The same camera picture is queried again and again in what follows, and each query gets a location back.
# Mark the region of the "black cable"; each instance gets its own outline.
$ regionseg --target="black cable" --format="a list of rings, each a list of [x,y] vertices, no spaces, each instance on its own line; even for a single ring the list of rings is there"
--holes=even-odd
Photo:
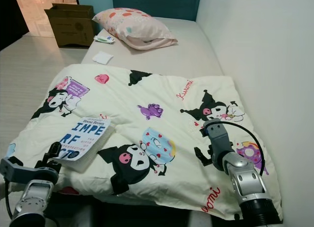
[[[59,222],[57,221],[56,218],[54,218],[54,217],[52,217],[52,216],[46,216],[46,215],[45,215],[45,217],[46,217],[47,219],[52,220],[52,221],[55,223],[55,225],[56,225],[57,227],[60,227],[60,224],[59,224]]]
[[[4,196],[5,196],[5,205],[6,205],[6,210],[8,212],[8,215],[10,219],[12,219],[12,212],[10,208],[10,203],[9,203],[9,181],[7,179],[4,179]]]
[[[236,123],[225,122],[225,121],[223,121],[223,122],[212,122],[212,123],[208,123],[208,124],[206,125],[206,128],[209,127],[209,126],[211,126],[211,125],[214,125],[214,124],[228,124],[228,125],[236,126],[236,127],[238,127],[238,128],[241,128],[241,129],[244,130],[245,132],[247,132],[247,133],[254,139],[255,143],[257,144],[257,146],[259,147],[260,152],[261,152],[262,167],[261,167],[261,171],[260,171],[260,176],[262,176],[263,171],[264,171],[264,168],[265,168],[264,153],[263,153],[262,147],[261,147],[259,141],[257,140],[257,138],[255,137],[255,135],[253,135],[252,132],[250,132],[248,129],[246,129],[246,128],[243,127],[243,126],[240,126],[240,125],[238,125],[238,124],[236,124]]]

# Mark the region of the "blue wall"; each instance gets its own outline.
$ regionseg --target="blue wall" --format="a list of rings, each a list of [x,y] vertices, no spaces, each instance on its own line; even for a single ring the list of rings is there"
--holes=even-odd
[[[112,0],[79,0],[80,5],[92,5],[94,7],[94,13],[97,14],[103,10],[113,8]]]

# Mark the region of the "patterned pillowcase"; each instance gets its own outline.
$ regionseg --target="patterned pillowcase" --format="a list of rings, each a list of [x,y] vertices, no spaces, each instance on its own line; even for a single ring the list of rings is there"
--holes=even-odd
[[[167,47],[177,42],[166,25],[137,9],[109,9],[95,15],[93,20],[138,50]]]

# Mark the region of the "doorway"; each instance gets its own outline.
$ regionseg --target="doorway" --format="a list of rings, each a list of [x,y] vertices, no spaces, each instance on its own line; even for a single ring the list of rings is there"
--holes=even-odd
[[[45,9],[53,3],[77,4],[77,0],[17,0],[29,32],[25,35],[54,37]]]

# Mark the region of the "teal headboard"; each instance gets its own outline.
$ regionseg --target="teal headboard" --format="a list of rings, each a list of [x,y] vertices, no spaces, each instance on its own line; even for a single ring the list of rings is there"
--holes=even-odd
[[[196,20],[200,0],[113,0],[113,7],[142,10],[151,16]]]

